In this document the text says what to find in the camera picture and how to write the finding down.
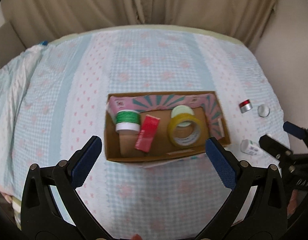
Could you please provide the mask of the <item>right hand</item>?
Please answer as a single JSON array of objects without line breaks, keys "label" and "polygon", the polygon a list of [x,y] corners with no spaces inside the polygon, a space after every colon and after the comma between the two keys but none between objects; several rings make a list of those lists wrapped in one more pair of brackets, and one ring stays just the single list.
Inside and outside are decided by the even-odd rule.
[{"label": "right hand", "polygon": [[306,195],[305,191],[293,190],[289,204],[287,206],[288,218],[293,215]]}]

